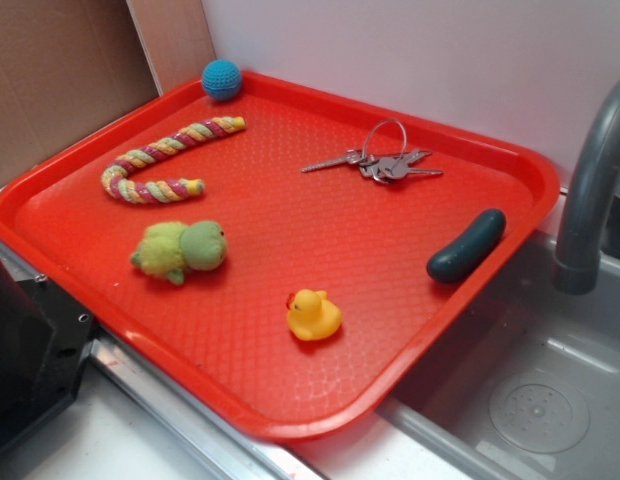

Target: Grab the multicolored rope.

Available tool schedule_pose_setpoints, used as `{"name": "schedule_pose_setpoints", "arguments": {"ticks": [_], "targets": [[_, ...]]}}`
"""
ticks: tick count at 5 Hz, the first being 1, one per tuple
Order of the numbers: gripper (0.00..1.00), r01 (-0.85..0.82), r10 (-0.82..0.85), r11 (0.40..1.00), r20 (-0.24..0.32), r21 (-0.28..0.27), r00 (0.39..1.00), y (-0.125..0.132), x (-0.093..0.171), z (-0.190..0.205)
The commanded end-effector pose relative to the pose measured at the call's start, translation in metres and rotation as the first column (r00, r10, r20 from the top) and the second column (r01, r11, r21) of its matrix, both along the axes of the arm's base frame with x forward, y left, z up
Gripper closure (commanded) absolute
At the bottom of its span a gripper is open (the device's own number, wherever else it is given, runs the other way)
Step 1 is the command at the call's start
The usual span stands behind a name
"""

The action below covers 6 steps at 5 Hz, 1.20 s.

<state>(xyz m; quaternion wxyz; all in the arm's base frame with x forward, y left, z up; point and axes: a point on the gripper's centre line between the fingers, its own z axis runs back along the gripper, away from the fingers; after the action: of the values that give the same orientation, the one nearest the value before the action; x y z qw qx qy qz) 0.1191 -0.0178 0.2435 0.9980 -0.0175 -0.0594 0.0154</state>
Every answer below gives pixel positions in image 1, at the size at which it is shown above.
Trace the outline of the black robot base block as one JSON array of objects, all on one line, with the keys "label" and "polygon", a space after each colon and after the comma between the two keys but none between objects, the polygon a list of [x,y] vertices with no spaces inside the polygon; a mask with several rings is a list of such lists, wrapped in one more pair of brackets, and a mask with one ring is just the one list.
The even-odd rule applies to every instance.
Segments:
[{"label": "black robot base block", "polygon": [[0,260],[0,456],[76,399],[94,316],[49,279]]}]

